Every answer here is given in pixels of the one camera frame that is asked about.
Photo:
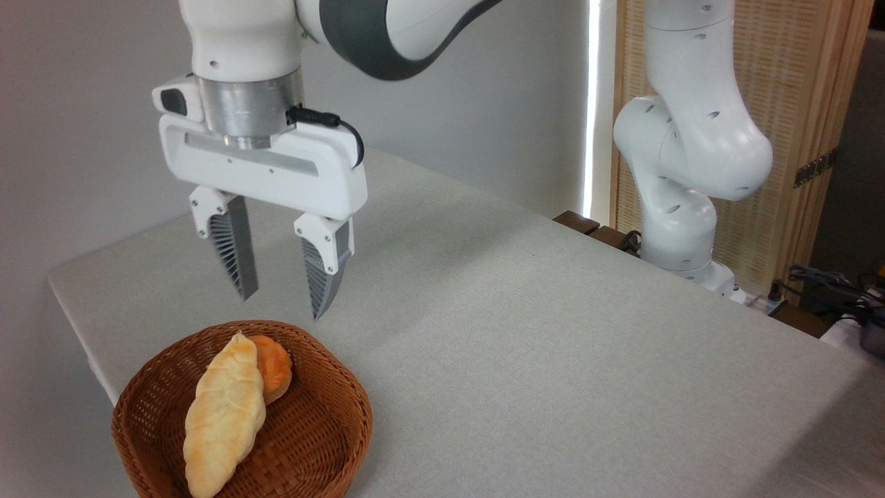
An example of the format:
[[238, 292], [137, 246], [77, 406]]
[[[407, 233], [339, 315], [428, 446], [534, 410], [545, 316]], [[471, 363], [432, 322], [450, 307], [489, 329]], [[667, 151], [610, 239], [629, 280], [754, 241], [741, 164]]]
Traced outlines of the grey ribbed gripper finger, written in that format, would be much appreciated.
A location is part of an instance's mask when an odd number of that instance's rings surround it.
[[197, 235], [212, 242], [225, 273], [245, 302], [259, 289], [245, 198], [198, 186], [189, 201]]
[[294, 222], [301, 239], [314, 321], [329, 309], [355, 252], [352, 220], [328, 219], [304, 212]]

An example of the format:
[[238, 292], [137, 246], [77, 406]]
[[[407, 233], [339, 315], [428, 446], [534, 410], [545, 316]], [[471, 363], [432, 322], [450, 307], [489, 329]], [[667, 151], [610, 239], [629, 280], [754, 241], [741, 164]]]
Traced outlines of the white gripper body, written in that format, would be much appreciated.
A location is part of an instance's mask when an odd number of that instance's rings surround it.
[[202, 123], [164, 114], [159, 136], [171, 172], [185, 182], [338, 220], [368, 198], [356, 140], [345, 130], [301, 124], [272, 136], [268, 149], [240, 150]]

